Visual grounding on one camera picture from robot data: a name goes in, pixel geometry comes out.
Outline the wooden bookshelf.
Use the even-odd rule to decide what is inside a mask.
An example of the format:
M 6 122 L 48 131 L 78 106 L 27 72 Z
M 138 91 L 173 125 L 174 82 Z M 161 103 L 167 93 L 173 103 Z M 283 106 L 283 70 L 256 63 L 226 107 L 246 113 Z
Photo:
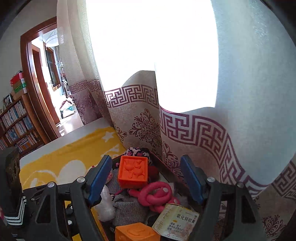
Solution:
M 16 147 L 24 157 L 49 141 L 28 94 L 12 101 L 1 113 L 1 150 Z

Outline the red-orange toy cube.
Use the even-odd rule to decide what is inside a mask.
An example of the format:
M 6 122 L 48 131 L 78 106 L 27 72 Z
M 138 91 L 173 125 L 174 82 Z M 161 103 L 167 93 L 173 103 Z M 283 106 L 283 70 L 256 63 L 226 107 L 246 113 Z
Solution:
M 147 157 L 121 156 L 117 180 L 122 189 L 138 189 L 148 184 Z

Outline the pink leopard print cloth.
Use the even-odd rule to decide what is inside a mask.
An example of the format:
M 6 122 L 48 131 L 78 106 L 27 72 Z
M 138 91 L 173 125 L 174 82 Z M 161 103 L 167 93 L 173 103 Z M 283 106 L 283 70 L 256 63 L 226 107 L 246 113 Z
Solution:
M 151 162 L 150 152 L 147 148 L 139 148 L 139 147 L 129 147 L 126 152 L 123 154 L 124 156 L 137 156 L 137 157 L 147 157 L 148 162 Z

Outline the white ointment box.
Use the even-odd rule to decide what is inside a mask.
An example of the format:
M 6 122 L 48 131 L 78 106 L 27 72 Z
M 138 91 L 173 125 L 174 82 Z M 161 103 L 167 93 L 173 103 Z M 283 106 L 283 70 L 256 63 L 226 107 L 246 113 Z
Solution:
M 177 204 L 167 204 L 152 229 L 162 237 L 188 240 L 200 214 Z

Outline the patterned purple curtain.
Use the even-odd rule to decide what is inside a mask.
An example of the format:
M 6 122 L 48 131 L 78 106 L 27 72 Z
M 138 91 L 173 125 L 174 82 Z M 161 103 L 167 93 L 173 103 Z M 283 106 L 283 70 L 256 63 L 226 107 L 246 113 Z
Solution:
M 81 121 L 126 148 L 243 182 L 268 240 L 295 212 L 295 44 L 265 1 L 58 1 Z

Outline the grey black glove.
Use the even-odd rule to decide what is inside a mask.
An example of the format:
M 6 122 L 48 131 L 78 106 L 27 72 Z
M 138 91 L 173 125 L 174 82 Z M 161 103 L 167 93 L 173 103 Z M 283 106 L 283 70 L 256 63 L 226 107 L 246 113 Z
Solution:
M 137 198 L 122 194 L 114 196 L 113 207 L 115 218 L 112 224 L 114 226 L 130 225 L 138 222 L 144 223 L 149 213 L 148 208 L 140 205 Z

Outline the stacked gift boxes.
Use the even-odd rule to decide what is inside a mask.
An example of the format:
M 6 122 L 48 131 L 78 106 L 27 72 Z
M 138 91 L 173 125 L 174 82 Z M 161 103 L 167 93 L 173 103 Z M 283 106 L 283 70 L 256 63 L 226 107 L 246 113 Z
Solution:
M 18 99 L 22 95 L 26 94 L 27 91 L 27 84 L 23 77 L 23 72 L 18 72 L 11 80 L 10 84 L 12 87 L 11 95 L 14 100 Z

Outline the red tin box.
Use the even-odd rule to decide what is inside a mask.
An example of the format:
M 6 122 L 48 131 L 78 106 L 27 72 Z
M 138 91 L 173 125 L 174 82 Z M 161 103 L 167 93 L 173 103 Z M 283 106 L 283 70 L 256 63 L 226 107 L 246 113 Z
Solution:
M 198 213 L 202 213 L 202 206 L 198 205 L 197 202 L 195 202 L 191 194 L 189 192 L 189 188 L 181 182 L 177 176 L 175 176 L 170 169 L 160 160 L 160 158 L 155 155 L 152 151 L 150 151 L 148 148 L 142 148 L 145 152 L 149 153 L 149 156 L 151 158 L 151 162 L 154 166 L 156 166 L 159 170 L 159 180 L 165 180 L 166 182 L 173 182 L 175 184 L 176 191 L 179 193 L 180 196 L 186 196 L 188 201 L 188 206 Z M 95 223 L 97 225 L 99 234 L 101 235 L 100 240 L 109 240 L 108 234 L 111 232 L 108 229 L 105 230 L 104 226 L 102 225 L 101 221 L 98 220 L 97 212 L 94 208 L 91 209 L 92 215 L 94 217 Z

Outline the wooden door frame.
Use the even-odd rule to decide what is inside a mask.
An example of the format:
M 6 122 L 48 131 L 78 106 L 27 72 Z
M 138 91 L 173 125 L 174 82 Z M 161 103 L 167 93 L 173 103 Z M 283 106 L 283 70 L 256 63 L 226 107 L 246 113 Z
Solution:
M 61 136 L 57 128 L 60 120 L 53 106 L 48 84 L 45 82 L 42 71 L 43 64 L 47 63 L 42 61 L 42 55 L 46 55 L 45 44 L 42 43 L 42 47 L 39 48 L 33 45 L 32 41 L 55 29 L 56 26 L 57 18 L 53 17 L 25 32 L 21 35 L 20 40 L 23 76 L 34 109 L 33 122 L 45 144 Z

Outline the light orange toy cube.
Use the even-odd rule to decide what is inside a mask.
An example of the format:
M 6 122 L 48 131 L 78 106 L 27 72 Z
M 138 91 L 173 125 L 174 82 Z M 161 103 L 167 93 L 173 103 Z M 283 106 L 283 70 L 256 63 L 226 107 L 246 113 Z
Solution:
M 160 239 L 161 236 L 157 232 L 141 222 L 115 228 L 116 241 L 160 241 Z

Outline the yellow white towel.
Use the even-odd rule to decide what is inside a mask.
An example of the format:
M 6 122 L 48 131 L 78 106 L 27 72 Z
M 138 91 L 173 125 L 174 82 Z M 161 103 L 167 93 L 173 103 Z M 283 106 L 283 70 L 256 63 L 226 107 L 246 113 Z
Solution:
M 126 148 L 121 143 L 113 127 L 101 128 L 65 146 L 45 154 L 45 145 L 40 150 L 41 157 L 34 159 L 27 155 L 30 162 L 20 160 L 23 165 L 20 180 L 23 189 L 32 188 L 54 181 L 57 184 L 73 182 L 80 176 L 85 176 L 93 166 L 96 166 L 104 155 L 116 158 L 125 153 Z

